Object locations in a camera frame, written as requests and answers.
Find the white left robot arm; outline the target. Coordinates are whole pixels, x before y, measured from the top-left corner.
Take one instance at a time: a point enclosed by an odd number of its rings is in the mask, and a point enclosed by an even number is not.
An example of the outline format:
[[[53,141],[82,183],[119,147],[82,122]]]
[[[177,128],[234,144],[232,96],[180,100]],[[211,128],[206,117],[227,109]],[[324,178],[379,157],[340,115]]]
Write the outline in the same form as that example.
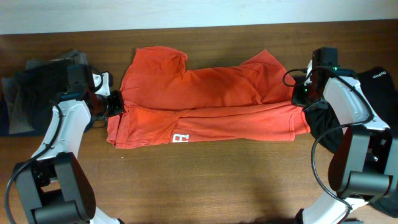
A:
[[[58,96],[40,147],[28,161],[16,164],[8,182],[16,185],[29,223],[122,222],[96,206],[77,156],[89,123],[119,115],[123,109],[117,90],[108,96],[89,90]]]

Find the orange t-shirt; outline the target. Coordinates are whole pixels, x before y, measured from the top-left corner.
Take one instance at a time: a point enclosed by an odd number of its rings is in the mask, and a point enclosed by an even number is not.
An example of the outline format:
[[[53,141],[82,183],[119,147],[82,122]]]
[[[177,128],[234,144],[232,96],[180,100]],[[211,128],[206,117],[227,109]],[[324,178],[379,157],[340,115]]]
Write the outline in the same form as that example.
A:
[[[187,59],[169,47],[136,50],[120,88],[124,112],[108,121],[110,144],[292,141],[310,131],[291,102],[293,79],[268,51],[232,67],[189,70]]]

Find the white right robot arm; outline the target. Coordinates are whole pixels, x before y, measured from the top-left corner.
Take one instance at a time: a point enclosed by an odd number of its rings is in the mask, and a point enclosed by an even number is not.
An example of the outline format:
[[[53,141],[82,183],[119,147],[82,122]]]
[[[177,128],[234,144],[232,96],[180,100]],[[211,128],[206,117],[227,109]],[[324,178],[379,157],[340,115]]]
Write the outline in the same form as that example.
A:
[[[397,193],[397,91],[383,68],[356,74],[334,66],[308,68],[293,104],[315,122],[311,167],[322,195],[295,223],[346,223],[359,207]]]

